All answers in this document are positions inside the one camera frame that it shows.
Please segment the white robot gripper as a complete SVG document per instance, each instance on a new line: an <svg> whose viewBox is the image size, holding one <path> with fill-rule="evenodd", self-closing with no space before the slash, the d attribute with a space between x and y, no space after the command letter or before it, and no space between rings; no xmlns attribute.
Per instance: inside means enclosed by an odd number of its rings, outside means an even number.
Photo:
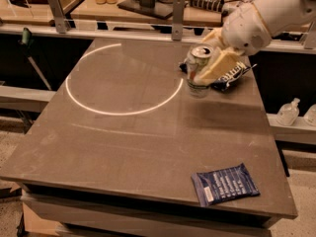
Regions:
<svg viewBox="0 0 316 237"><path fill-rule="evenodd" d="M194 82L203 86L211 84L236 66L241 52L254 55L271 41L271 34L256 6L253 3L240 5L227 17L222 29L213 29L202 39L203 43L219 48L197 73ZM239 51L226 48L227 45Z"/></svg>

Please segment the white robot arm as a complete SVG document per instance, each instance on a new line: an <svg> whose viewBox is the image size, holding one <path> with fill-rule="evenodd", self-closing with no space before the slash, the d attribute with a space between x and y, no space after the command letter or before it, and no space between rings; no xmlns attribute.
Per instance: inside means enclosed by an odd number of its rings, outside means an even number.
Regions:
<svg viewBox="0 0 316 237"><path fill-rule="evenodd" d="M236 67L242 56L254 55L268 46L273 37L291 26L316 18L316 0L253 0L240 5L202 41L214 47L214 55L194 77L209 85Z"/></svg>

